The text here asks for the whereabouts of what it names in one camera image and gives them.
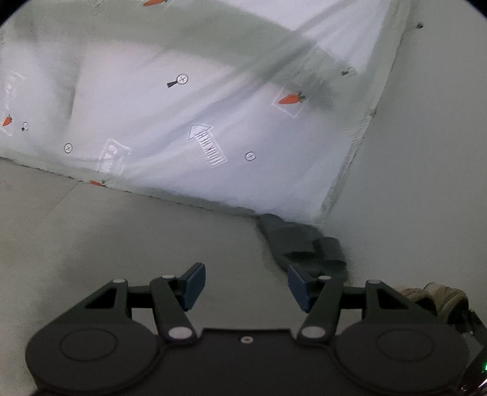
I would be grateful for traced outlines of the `white printed curtain cloth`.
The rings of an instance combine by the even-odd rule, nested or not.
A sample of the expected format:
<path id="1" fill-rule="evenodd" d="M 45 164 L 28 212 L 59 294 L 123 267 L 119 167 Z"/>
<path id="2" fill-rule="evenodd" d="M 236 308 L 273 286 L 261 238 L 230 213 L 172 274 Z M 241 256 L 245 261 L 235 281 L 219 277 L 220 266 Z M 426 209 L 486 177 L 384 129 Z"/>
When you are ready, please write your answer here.
<path id="1" fill-rule="evenodd" d="M 317 223 L 409 1 L 4 1 L 1 156 L 97 185 Z"/>

